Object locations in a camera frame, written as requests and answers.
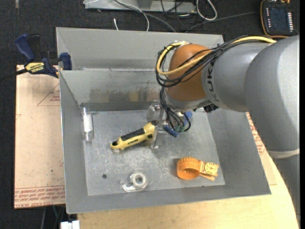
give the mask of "small metal bracket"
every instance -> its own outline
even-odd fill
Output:
[[[130,184],[124,184],[123,190],[127,193],[140,192],[147,188],[148,181],[142,171],[136,171],[130,175]]]

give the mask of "yellow utility knife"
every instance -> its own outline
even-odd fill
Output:
[[[118,140],[110,144],[111,149],[113,151],[119,151],[143,141],[152,141],[154,138],[156,124],[157,121],[151,121],[139,130],[120,136]]]

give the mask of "orange plastic part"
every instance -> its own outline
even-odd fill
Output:
[[[193,157],[185,157],[177,162],[177,175],[183,180],[191,180],[200,175],[201,163]]]

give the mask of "yellow cable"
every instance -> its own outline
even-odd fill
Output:
[[[236,42],[243,42],[243,41],[247,41],[247,40],[258,40],[258,41],[263,41],[263,42],[267,42],[267,43],[275,43],[276,41],[275,40],[272,40],[272,39],[269,39],[269,38],[266,38],[266,37],[263,37],[263,36],[248,36],[248,37],[244,37],[244,38],[241,38],[241,39],[238,39],[234,42],[232,42],[231,44],[233,43],[236,43]],[[174,47],[176,46],[180,46],[180,45],[184,45],[186,44],[186,42],[176,42],[176,43],[172,43],[171,45],[167,46],[166,49],[163,50],[163,52],[161,53],[159,59],[158,59],[158,62],[157,62],[157,65],[156,65],[156,70],[157,72],[160,74],[160,75],[171,75],[171,74],[174,74],[176,72],[179,72],[189,66],[193,66],[194,64],[196,64],[197,62],[199,62],[201,59],[203,59],[205,56],[207,56],[208,54],[204,55],[204,56],[201,56],[201,57],[198,57],[186,64],[184,64],[183,66],[179,67],[179,68],[176,68],[172,71],[168,71],[168,72],[162,72],[160,70],[160,67],[161,67],[161,61],[162,59],[164,58],[164,56],[166,55],[167,51],[170,51],[172,50]]]
[[[267,43],[275,43],[276,42],[276,40],[272,40],[270,38],[266,38],[266,37],[263,37],[263,36],[248,36],[248,37],[238,39],[238,40],[232,42],[231,44],[236,43],[236,42],[243,42],[243,41],[246,41],[246,40],[259,40],[259,41],[264,41],[264,42],[267,42]]]

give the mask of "white plastic piece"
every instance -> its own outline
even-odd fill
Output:
[[[80,229],[80,221],[74,220],[72,222],[63,221],[61,223],[61,229]]]

